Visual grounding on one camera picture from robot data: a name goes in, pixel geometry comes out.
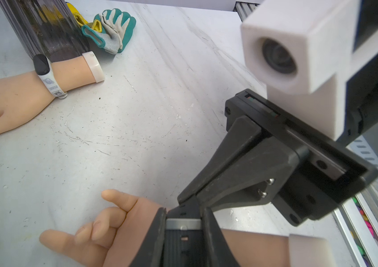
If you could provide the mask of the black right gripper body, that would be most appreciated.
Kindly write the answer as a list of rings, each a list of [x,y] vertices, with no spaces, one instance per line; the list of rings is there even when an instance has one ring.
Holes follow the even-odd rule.
[[[323,218],[378,177],[378,169],[345,144],[329,139],[252,90],[227,100],[225,114],[228,130],[246,116],[261,127],[263,141],[280,141],[290,149],[290,158],[298,160],[284,183],[271,174],[259,186],[293,226]]]

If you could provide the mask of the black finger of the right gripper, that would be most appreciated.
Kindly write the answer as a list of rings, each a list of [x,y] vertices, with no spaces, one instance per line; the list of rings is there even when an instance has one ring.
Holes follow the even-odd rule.
[[[261,134],[262,128],[249,117],[243,115],[236,119],[208,164],[180,193],[178,202],[185,202],[217,180],[221,173],[247,153],[249,146],[259,139]]]
[[[309,156],[296,139],[264,139],[197,194],[200,209],[265,205]]]

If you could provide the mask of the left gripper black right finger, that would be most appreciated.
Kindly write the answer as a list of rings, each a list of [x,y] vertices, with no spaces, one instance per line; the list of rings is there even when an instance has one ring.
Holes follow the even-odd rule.
[[[239,267],[210,208],[203,211],[202,227],[208,266]]]

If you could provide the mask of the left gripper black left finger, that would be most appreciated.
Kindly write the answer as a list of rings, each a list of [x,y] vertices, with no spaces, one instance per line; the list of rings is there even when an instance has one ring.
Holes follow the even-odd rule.
[[[130,267],[160,267],[162,261],[167,212],[159,208]]]

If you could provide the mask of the black digital wrist watch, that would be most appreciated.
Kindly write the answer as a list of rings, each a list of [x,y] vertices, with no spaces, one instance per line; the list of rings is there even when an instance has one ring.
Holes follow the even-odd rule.
[[[200,207],[195,196],[167,213],[164,267],[203,267],[206,251]]]

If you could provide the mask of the mannequin hand with black watch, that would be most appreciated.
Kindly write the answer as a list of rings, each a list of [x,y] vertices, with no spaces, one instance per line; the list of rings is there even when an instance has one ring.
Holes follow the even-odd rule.
[[[146,198],[109,189],[102,198],[113,203],[76,234],[45,230],[42,245],[86,267],[130,265],[161,206]],[[334,267],[331,246],[323,238],[288,237],[223,229],[226,242],[242,267]]]

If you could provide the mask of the mannequin hand with white band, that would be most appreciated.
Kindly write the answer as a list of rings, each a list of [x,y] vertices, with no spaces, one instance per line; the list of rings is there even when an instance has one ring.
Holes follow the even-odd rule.
[[[56,81],[66,93],[105,79],[92,51],[51,65]],[[29,122],[55,99],[35,70],[0,79],[0,134]]]

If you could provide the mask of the white patterned fitness band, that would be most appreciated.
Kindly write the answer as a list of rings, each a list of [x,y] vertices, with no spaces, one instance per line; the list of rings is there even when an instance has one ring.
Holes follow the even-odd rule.
[[[33,57],[33,64],[36,74],[43,82],[47,90],[54,97],[65,99],[67,97],[67,93],[61,89],[56,81],[51,61],[45,55],[38,54]]]

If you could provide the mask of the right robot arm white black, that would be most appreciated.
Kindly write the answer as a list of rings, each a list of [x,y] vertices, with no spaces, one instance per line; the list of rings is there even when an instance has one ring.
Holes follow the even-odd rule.
[[[227,134],[178,203],[319,220],[378,177],[347,148],[378,123],[378,1],[264,1],[241,37],[266,96],[226,101]]]

